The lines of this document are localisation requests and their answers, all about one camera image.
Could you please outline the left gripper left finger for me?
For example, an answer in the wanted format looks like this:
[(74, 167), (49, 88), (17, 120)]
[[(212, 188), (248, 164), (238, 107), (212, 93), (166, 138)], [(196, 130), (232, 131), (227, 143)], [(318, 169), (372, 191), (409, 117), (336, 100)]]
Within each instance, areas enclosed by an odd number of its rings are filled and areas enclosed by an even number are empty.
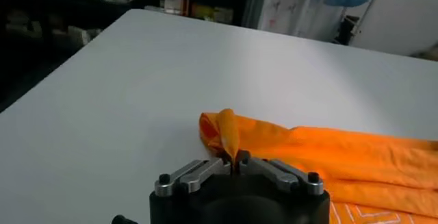
[(212, 175), (229, 175), (231, 163), (222, 158), (194, 160), (168, 174), (162, 173), (155, 181), (154, 193), (158, 197), (170, 197), (177, 186), (184, 186), (188, 193), (201, 189), (201, 185)]

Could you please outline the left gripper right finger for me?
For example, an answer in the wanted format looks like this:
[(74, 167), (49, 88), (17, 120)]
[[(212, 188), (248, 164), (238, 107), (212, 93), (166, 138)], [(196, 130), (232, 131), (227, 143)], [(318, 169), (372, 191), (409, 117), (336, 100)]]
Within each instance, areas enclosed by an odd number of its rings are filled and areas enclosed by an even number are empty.
[(278, 159), (255, 158), (248, 151), (239, 150), (238, 166), (241, 174), (263, 175), (283, 192), (301, 190), (308, 195), (324, 193), (324, 182), (318, 173), (306, 173)]

